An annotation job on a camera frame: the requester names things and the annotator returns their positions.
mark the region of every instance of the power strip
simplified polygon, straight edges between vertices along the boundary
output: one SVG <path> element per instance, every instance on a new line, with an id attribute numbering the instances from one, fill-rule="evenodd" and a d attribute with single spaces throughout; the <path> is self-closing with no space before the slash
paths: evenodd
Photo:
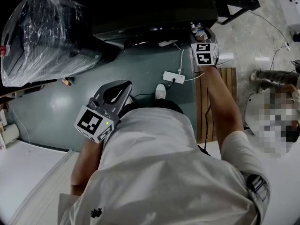
<path id="1" fill-rule="evenodd" d="M 186 77 L 178 73 L 170 73 L 165 71 L 165 73 L 163 74 L 163 79 L 170 82 L 173 82 L 173 79 L 175 79 L 176 83 L 183 84 Z"/>

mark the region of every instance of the electrical outlet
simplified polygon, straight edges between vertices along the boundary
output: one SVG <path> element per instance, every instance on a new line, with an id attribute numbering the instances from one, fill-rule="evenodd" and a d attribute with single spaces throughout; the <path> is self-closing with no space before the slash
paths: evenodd
<path id="1" fill-rule="evenodd" d="M 183 84 L 186 77 L 177 73 L 165 72 L 163 74 L 163 79 L 170 82 L 173 82 L 173 79 L 175 79 L 176 83 Z"/>

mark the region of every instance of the teal floor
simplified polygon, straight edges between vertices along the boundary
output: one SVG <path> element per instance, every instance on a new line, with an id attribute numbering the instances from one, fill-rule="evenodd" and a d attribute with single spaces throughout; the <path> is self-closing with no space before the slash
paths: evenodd
<path id="1" fill-rule="evenodd" d="M 180 66 L 180 51 L 154 55 L 121 54 L 114 62 L 97 67 L 76 76 L 74 85 L 67 87 L 61 81 L 51 83 L 41 91 L 17 98 L 9 103 L 18 118 L 27 128 L 32 143 L 80 151 L 84 137 L 73 124 L 82 105 L 94 96 L 99 87 L 115 80 L 130 80 L 132 96 L 155 92 L 157 84 L 166 87 L 171 82 L 163 81 L 165 71 L 177 72 Z M 194 77 L 189 51 L 183 54 L 182 74 Z M 139 96 L 139 102 L 151 103 L 154 97 Z M 177 103 L 188 116 L 196 133 L 195 83 L 174 84 L 167 91 L 166 99 Z M 21 139 L 28 136 L 23 125 L 14 116 Z"/>

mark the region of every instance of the wooden pallet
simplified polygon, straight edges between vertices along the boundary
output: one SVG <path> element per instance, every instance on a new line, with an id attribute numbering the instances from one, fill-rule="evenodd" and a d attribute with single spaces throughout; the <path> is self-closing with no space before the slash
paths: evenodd
<path id="1" fill-rule="evenodd" d="M 236 101 L 236 69 L 235 68 L 220 68 L 223 81 L 227 85 L 233 99 Z M 210 100 L 208 98 L 207 84 L 205 79 L 200 77 L 196 79 L 196 100 L 197 100 L 197 143 L 204 143 L 206 138 L 206 119 L 205 114 L 210 106 Z M 211 110 L 208 113 L 208 137 L 207 142 L 213 142 L 217 140 L 214 121 L 212 119 Z"/>

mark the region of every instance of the clear plastic wrap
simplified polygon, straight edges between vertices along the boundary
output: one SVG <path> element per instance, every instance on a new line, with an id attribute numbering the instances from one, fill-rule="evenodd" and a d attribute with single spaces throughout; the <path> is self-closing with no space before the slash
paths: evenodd
<path id="1" fill-rule="evenodd" d="M 68 0 L 23 0 L 8 20 L 1 45 L 4 86 L 59 79 L 90 69 L 102 57 L 85 17 L 85 7 Z"/>

